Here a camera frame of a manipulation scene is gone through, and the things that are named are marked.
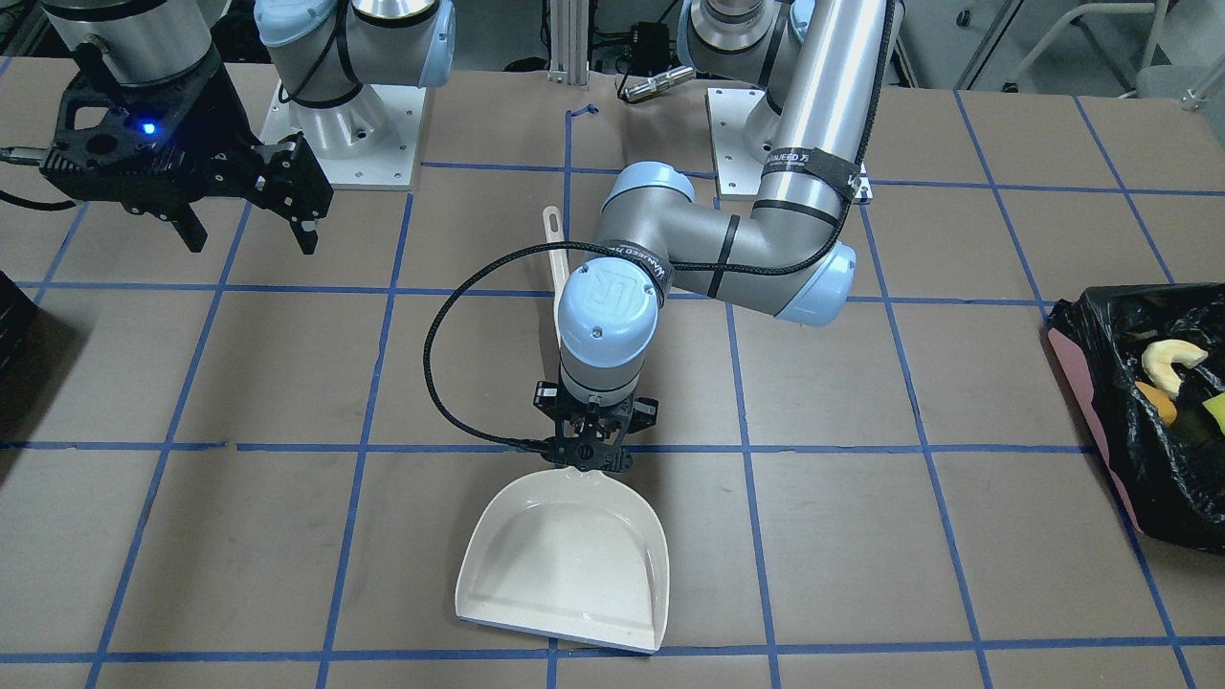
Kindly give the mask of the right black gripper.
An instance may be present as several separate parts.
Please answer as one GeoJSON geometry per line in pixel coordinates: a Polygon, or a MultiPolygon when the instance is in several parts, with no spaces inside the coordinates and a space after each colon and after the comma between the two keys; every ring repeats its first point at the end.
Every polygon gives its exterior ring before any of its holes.
{"type": "Polygon", "coordinates": [[[245,199],[281,215],[301,253],[314,255],[334,195],[305,136],[265,143],[254,134],[224,67],[145,87],[80,71],[58,105],[39,170],[71,199],[159,215],[194,254],[209,240],[191,210],[201,199],[245,199]]]}

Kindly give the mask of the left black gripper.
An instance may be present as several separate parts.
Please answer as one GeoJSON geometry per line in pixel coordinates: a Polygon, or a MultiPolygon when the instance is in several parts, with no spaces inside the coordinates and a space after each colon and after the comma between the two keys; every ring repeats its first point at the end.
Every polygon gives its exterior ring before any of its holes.
{"type": "Polygon", "coordinates": [[[608,474],[624,474],[632,467],[632,454],[624,447],[624,439],[655,425],[659,411],[657,398],[635,395],[611,406],[583,402],[551,381],[537,383],[533,403],[555,429],[538,451],[541,459],[608,474]]]}

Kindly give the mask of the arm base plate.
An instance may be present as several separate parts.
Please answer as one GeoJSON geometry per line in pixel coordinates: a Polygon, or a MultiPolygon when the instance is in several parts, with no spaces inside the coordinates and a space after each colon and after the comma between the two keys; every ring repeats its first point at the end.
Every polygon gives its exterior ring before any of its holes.
{"type": "Polygon", "coordinates": [[[712,157],[722,199],[751,201],[760,191],[761,169],[780,119],[766,94],[758,88],[707,91],[712,157]]]}
{"type": "Polygon", "coordinates": [[[305,135],[337,190],[412,191],[431,94],[414,86],[368,85],[354,101],[327,109],[273,98],[258,137],[271,143],[305,135]]]}

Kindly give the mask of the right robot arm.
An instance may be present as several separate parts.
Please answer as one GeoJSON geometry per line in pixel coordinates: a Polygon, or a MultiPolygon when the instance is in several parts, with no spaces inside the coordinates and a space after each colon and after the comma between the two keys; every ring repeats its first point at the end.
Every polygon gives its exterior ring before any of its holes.
{"type": "Polygon", "coordinates": [[[44,1],[76,64],[33,161],[67,202],[114,202],[209,235],[194,205],[244,199],[318,245],[328,161],[390,148],[382,87],[439,87],[454,64],[451,1],[249,1],[209,21],[197,1],[44,1]]]}

